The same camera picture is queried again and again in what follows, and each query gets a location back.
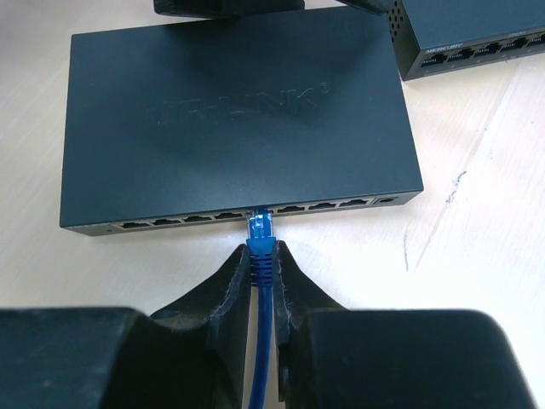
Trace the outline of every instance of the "black object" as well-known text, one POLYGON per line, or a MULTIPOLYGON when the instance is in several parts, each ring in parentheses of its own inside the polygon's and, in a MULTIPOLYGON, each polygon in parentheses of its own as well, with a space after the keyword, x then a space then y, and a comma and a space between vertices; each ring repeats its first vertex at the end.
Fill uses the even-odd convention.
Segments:
MULTIPOLYGON (((340 0, 371 13, 386 13, 394 0, 340 0)), ((189 17, 235 17, 303 10, 304 0, 153 0, 157 14, 189 17)))
POLYGON ((545 51, 543 0, 397 0, 388 19, 405 80, 545 51))
POLYGON ((338 7, 74 36, 60 225, 403 205, 423 186, 385 24, 338 7))
POLYGON ((240 407, 249 305, 241 245, 151 318, 129 308, 2 311, 0 407, 240 407))
MULTIPOLYGON (((287 408, 532 409, 502 331, 471 311, 347 311, 273 255, 287 408)), ((127 308, 0 311, 0 407, 239 408, 250 303, 240 246, 151 318, 127 308)))

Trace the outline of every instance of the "white desk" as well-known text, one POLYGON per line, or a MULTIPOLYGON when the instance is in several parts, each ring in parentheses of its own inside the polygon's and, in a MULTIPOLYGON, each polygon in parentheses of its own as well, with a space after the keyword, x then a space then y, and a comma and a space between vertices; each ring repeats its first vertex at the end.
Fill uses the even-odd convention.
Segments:
MULTIPOLYGON (((151 0, 0 0, 1 307, 151 313, 245 240, 242 222, 94 239, 58 227, 71 34, 175 21, 151 0)), ((277 235, 350 308, 490 314, 545 407, 545 55, 404 92, 426 191, 399 208, 279 218, 277 235)))

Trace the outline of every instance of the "blue ethernet cable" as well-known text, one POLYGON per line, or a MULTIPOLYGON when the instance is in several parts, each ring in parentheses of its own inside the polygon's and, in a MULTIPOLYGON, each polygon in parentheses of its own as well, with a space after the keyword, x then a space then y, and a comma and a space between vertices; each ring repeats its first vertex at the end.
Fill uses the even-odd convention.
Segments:
POLYGON ((249 409, 262 409, 267 392, 267 375, 273 331, 273 214, 255 210, 248 216, 252 285, 259 289, 257 313, 257 349, 249 409))

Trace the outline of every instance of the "tp-link logo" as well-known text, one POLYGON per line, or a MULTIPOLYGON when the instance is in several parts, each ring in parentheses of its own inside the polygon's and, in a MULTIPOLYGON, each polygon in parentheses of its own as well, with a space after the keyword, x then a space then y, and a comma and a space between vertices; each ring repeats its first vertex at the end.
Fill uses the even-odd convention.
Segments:
POLYGON ((462 45, 463 43, 458 43, 458 44, 447 45, 444 47, 436 47, 435 49, 429 49, 428 51, 426 51, 426 54, 434 54, 434 53, 440 53, 441 51, 450 51, 451 49, 459 49, 462 45))
POLYGON ((285 89, 277 94, 220 96, 211 100, 166 101, 159 107, 151 107, 148 117, 158 125, 237 118, 265 112, 297 114, 319 106, 324 95, 329 94, 330 84, 306 89, 285 89))

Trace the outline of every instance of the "power port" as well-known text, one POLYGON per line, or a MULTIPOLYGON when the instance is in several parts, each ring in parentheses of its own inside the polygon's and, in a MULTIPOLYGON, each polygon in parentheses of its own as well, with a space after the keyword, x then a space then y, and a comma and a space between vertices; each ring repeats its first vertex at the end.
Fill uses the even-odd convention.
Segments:
POLYGON ((153 222, 153 226, 169 226, 171 224, 180 224, 181 222, 176 219, 158 219, 153 222))
POLYGON ((449 58, 449 62, 467 60, 471 58, 473 54, 474 51, 472 49, 463 49, 462 51, 458 51, 457 53, 451 55, 449 58))
POLYGON ((284 207, 283 209, 278 209, 277 212, 278 213, 293 213, 295 211, 304 211, 304 210, 305 210, 304 207, 288 206, 288 207, 284 207))
POLYGON ((483 47, 482 49, 478 49, 475 52, 475 56, 481 57, 483 55, 493 55, 497 53, 501 48, 502 46, 499 43, 488 44, 486 47, 483 47))
POLYGON ((439 64, 443 64, 445 61, 446 61, 446 55, 436 54, 424 60, 420 66, 422 68, 426 66, 437 66, 439 64))
POLYGON ((340 207, 363 206, 363 205, 367 205, 368 202, 369 202, 369 200, 354 199, 354 200, 350 200, 348 202, 341 203, 340 207))
POLYGON ((121 225, 122 228, 149 228, 147 223, 128 222, 121 225))
POLYGON ((378 199, 376 202, 377 202, 377 203, 391 203, 391 202, 393 202, 395 199, 397 199, 397 198, 384 198, 384 199, 378 199))
POLYGON ((244 217, 242 213, 220 213, 218 216, 215 216, 216 220, 225 220, 225 219, 239 219, 244 217))
POLYGON ((212 220, 212 217, 207 216, 189 216, 184 219, 184 222, 186 223, 194 223, 194 222, 207 222, 208 220, 212 220))
POLYGON ((545 44, 545 34, 543 34, 540 37, 532 38, 531 41, 528 43, 528 47, 532 47, 534 45, 542 45, 545 44))
POLYGON ((324 202, 313 204, 308 209, 309 210, 319 210, 319 209, 333 209, 336 205, 334 203, 324 202))
POLYGON ((517 38, 511 43, 507 43, 503 46, 502 51, 511 51, 513 49, 522 49, 526 44, 528 44, 528 40, 525 37, 517 38))

